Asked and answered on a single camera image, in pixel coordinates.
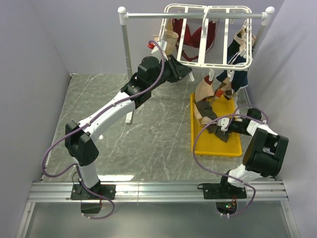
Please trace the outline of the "brown beige underwear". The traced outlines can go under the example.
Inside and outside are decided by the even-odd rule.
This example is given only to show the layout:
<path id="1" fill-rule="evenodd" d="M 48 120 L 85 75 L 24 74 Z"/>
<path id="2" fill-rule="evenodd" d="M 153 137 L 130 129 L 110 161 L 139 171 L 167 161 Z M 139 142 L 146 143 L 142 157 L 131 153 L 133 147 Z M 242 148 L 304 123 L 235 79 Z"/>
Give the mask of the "brown beige underwear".
<path id="1" fill-rule="evenodd" d="M 216 119 L 217 115 L 213 111 L 209 101 L 200 100 L 194 102 L 194 117 L 200 126 L 205 127 L 212 120 Z M 207 127 L 206 130 L 209 134 L 215 135 L 216 130 L 219 129 L 216 123 L 217 122 Z"/>

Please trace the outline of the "white clip drying hanger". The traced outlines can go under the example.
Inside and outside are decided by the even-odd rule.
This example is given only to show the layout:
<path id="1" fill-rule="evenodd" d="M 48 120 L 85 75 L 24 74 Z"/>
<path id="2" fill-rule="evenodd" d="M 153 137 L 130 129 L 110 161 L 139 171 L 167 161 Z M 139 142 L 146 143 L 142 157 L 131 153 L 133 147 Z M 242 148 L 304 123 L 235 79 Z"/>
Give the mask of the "white clip drying hanger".
<path id="1" fill-rule="evenodd" d="M 207 69 L 247 70 L 252 62 L 252 11 L 246 6 L 211 6 L 171 3 L 164 9 L 156 38 L 164 56 L 189 67 Z M 207 53 L 214 47 L 218 21 L 225 20 L 223 57 L 220 63 L 209 63 Z M 234 19 L 243 19 L 242 39 L 238 51 L 229 60 L 228 30 Z"/>

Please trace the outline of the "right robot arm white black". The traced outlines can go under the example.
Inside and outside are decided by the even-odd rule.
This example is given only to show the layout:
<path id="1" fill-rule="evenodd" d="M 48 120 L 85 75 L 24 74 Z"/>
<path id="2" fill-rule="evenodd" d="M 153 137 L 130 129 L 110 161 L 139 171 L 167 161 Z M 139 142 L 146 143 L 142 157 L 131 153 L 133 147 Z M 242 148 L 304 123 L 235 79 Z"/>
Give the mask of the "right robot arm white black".
<path id="1" fill-rule="evenodd" d="M 271 130 L 262 120 L 260 110 L 250 108 L 243 119 L 223 118 L 216 123 L 216 136 L 227 141 L 230 133 L 235 132 L 251 137 L 245 151 L 242 164 L 227 172 L 230 177 L 222 176 L 218 186 L 219 194 L 224 198 L 245 198 L 245 185 L 255 179 L 279 174 L 286 154 L 289 139 Z"/>

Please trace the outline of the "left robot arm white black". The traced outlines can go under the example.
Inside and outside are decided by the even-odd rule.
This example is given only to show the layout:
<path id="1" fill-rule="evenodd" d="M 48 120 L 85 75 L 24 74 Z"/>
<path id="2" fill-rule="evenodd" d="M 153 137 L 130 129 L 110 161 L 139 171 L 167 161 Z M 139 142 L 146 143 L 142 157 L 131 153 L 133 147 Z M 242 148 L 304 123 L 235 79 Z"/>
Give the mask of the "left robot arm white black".
<path id="1" fill-rule="evenodd" d="M 175 83 L 192 72 L 192 69 L 169 55 L 165 61 L 156 57 L 145 57 L 130 80 L 115 97 L 97 112 L 65 126 L 65 133 L 71 136 L 65 140 L 65 147 L 78 166 L 82 193 L 88 199 L 106 195 L 98 178 L 95 160 L 99 151 L 95 142 L 120 118 L 144 104 L 152 91 L 165 82 Z"/>

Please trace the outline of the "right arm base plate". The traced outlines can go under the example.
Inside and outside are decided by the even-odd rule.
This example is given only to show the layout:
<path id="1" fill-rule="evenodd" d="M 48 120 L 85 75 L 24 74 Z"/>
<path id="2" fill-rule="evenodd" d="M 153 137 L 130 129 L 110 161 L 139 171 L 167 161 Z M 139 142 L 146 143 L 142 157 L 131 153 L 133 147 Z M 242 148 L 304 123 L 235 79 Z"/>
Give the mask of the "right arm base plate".
<path id="1" fill-rule="evenodd" d="M 220 183 L 201 183 L 197 189 L 203 191 L 204 199 L 245 199 L 247 193 L 244 188 L 232 185 L 222 185 Z"/>

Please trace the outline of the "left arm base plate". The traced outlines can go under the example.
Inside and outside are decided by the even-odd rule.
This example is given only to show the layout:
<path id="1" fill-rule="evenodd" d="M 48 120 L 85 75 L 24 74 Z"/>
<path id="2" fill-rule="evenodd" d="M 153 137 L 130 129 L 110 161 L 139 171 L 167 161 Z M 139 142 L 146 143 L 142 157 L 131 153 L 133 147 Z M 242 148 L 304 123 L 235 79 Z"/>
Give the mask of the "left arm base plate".
<path id="1" fill-rule="evenodd" d="M 107 185 L 98 185 L 90 189 L 92 192 L 104 196 L 110 200 L 114 200 L 116 193 L 116 185 L 107 184 Z M 89 193 L 81 184 L 74 184 L 72 187 L 72 192 L 70 196 L 71 200 L 94 200 L 99 199 L 98 196 L 95 196 Z"/>

